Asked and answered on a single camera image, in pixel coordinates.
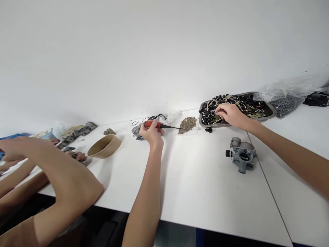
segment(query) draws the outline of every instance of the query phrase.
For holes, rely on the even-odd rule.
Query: red screwdriver handle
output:
[[[149,127],[151,127],[152,122],[153,122],[153,120],[147,120],[144,122],[144,126],[149,128]],[[158,122],[156,128],[161,128],[161,123]]]

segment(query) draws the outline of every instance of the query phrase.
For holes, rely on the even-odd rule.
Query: screwdriver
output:
[[[151,127],[151,124],[152,124],[153,120],[147,120],[144,122],[144,126],[145,127]],[[164,125],[162,123],[159,123],[157,124],[156,126],[157,129],[165,129],[165,128],[174,128],[174,129],[182,129],[182,128],[176,128],[176,127],[171,127],[171,126],[168,126],[168,125]]]

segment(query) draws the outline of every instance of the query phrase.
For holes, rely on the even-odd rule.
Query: person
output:
[[[48,181],[56,194],[54,205],[1,235],[0,246],[47,246],[103,192],[103,185],[78,161],[85,159],[83,154],[76,160],[48,140],[29,137],[1,140],[0,149],[7,162],[28,158],[8,176],[11,179],[0,181],[1,214],[27,201]],[[42,172],[15,188],[36,165]]]
[[[215,114],[230,125],[243,129],[270,147],[302,179],[329,199],[329,161],[276,134],[259,121],[245,116],[233,104],[220,104]],[[123,247],[153,246],[160,220],[160,167],[164,136],[162,129],[141,125],[139,134],[149,142],[150,153],[141,187],[128,217]]]

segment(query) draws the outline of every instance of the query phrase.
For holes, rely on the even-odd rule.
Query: pile of small screws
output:
[[[105,130],[104,131],[104,133],[103,133],[105,136],[107,136],[107,135],[109,135],[109,134],[116,134],[112,129],[107,129],[107,130]]]
[[[100,148],[100,151],[102,151],[104,148],[106,148],[106,146],[108,145],[106,144],[104,147]]]
[[[249,118],[266,117],[264,113],[265,102],[254,101],[254,95],[218,95],[212,100],[203,104],[199,113],[202,114],[201,122],[204,125],[224,123],[225,120],[218,115],[215,115],[215,110],[219,104],[235,104],[237,108]]]
[[[186,117],[183,119],[183,121],[181,122],[181,125],[179,126],[180,129],[178,130],[178,134],[184,134],[188,131],[190,131],[191,129],[193,129],[196,126],[196,118],[195,117]]]

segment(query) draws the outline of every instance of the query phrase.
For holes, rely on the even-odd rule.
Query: brown paper bowl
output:
[[[121,145],[120,139],[118,139],[114,134],[109,134],[97,141],[88,151],[88,156],[96,158],[107,158],[111,156]]]

